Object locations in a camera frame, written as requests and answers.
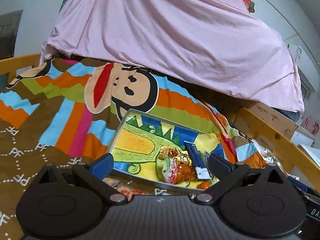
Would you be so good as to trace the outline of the red white snack packet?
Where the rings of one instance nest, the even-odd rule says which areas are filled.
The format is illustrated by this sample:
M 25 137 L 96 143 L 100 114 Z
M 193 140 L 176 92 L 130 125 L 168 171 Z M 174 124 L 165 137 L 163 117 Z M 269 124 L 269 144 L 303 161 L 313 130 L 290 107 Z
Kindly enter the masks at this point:
M 187 166 L 176 159 L 165 157 L 163 160 L 157 159 L 156 173 L 160 181 L 177 185 L 188 180 L 185 174 Z

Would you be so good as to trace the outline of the orange candy bag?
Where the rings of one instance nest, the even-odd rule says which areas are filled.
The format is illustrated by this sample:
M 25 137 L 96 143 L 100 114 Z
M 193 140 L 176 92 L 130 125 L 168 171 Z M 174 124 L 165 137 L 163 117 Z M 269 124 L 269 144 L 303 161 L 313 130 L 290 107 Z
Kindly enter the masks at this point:
M 185 181 L 198 180 L 195 168 L 185 164 L 178 164 L 176 170 L 175 183 L 180 184 Z

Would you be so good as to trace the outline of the brown monkey pattern blanket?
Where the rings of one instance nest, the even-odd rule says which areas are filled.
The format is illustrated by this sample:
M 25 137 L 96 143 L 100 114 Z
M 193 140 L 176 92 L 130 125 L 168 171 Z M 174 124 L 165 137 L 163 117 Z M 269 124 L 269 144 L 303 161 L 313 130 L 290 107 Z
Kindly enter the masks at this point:
M 37 172 L 47 163 L 70 168 L 94 161 L 111 147 L 126 109 L 129 124 L 176 149 L 193 141 L 201 152 L 218 151 L 234 163 L 266 165 L 264 152 L 233 128 L 209 104 L 212 91 L 154 70 L 129 67 L 136 81 L 133 98 L 119 98 L 102 86 L 85 92 L 93 79 L 108 80 L 103 61 L 54 58 L 42 70 L 20 75 L 1 92 L 1 239 L 20 239 L 16 205 Z M 142 116 L 161 118 L 153 122 Z

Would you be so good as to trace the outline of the grey door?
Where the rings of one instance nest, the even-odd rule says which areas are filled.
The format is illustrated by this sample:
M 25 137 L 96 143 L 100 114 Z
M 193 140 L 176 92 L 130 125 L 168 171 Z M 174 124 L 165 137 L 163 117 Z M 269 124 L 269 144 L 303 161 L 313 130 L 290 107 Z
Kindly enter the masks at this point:
M 15 42 L 23 10 L 0 16 L 0 58 L 14 56 Z

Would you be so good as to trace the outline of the orange mandarin fruit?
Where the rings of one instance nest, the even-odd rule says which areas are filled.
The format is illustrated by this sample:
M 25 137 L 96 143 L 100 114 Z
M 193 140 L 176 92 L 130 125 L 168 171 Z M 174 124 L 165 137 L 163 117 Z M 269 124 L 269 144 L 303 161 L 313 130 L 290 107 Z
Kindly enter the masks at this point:
M 203 181 L 202 183 L 200 183 L 197 188 L 201 189 L 201 190 L 206 190 L 208 188 L 210 188 L 211 184 L 209 183 L 209 181 Z

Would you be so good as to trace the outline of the pink biscuit packet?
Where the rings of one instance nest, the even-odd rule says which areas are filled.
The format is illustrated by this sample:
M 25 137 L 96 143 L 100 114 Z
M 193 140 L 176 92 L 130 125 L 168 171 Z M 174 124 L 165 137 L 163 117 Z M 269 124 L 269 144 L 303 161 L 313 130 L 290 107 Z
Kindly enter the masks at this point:
M 128 200 L 131 200 L 134 195 L 145 194 L 145 192 L 134 189 L 133 187 L 130 187 L 129 184 L 123 184 L 121 181 L 114 178 L 106 177 L 103 179 L 103 182 L 125 195 Z

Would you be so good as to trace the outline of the white floral pillow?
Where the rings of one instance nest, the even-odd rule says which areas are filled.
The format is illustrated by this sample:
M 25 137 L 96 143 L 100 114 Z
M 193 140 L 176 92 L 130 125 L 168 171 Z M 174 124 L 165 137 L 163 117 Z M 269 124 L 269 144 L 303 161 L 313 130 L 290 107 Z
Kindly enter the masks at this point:
M 281 161 L 269 149 L 264 148 L 263 150 L 259 150 L 258 152 L 267 164 L 276 164 L 287 177 L 291 177 L 299 181 L 300 177 L 287 173 L 284 170 Z

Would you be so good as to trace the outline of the white cabinet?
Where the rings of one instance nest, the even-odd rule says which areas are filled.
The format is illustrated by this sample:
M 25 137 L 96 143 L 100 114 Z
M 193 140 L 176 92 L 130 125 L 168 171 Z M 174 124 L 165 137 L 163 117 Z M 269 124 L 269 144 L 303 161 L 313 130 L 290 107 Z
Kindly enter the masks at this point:
M 287 47 L 298 67 L 303 101 L 306 102 L 310 94 L 319 89 L 319 74 L 301 46 L 288 44 Z

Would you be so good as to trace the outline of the blue snack packet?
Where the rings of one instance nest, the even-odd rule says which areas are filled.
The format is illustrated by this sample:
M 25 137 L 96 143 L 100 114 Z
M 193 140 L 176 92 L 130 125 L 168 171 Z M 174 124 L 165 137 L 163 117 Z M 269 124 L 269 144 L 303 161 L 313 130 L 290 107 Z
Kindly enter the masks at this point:
M 209 180 L 210 174 L 193 142 L 184 141 L 199 180 Z

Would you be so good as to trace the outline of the pink draped sheet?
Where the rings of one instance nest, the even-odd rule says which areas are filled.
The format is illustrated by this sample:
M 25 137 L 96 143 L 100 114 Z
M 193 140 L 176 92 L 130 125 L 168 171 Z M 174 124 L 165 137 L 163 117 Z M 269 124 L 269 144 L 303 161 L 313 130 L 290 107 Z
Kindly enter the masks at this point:
M 287 46 L 242 0 L 67 0 L 41 58 L 57 53 L 144 66 L 235 98 L 304 111 Z

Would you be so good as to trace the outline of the illustrated metal tray box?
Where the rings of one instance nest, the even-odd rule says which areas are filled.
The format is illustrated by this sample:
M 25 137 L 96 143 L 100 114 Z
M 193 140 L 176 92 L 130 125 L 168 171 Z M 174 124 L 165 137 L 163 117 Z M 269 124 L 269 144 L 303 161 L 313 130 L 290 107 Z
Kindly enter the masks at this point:
M 119 177 L 172 191 L 200 192 L 199 180 L 174 185 L 166 183 L 162 176 L 164 161 L 159 158 L 161 147 L 169 146 L 183 152 L 186 141 L 193 142 L 200 154 L 213 152 L 220 144 L 215 133 L 203 133 L 131 109 L 120 122 L 108 150 L 114 158 L 113 172 Z

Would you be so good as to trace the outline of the gold foil snack packet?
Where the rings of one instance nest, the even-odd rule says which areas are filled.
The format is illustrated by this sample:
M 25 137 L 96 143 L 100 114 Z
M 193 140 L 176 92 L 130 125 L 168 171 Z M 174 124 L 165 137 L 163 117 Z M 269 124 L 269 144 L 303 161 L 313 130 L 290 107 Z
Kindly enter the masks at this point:
M 170 146 L 161 146 L 158 158 L 164 160 L 165 157 L 175 159 L 182 164 L 192 166 L 192 160 L 187 151 L 179 151 L 178 149 Z

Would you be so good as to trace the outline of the wooden bed frame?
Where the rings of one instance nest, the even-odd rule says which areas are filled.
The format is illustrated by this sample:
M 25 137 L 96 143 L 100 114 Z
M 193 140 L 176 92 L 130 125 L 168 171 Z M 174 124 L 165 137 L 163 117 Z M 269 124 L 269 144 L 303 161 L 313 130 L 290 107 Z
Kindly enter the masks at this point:
M 296 146 L 291 138 L 294 131 L 304 129 L 272 110 L 263 103 L 240 100 L 221 93 L 215 93 L 226 118 L 235 124 L 241 133 L 257 140 L 280 159 L 284 169 L 291 173 L 300 170 L 300 181 L 319 191 L 319 166 Z

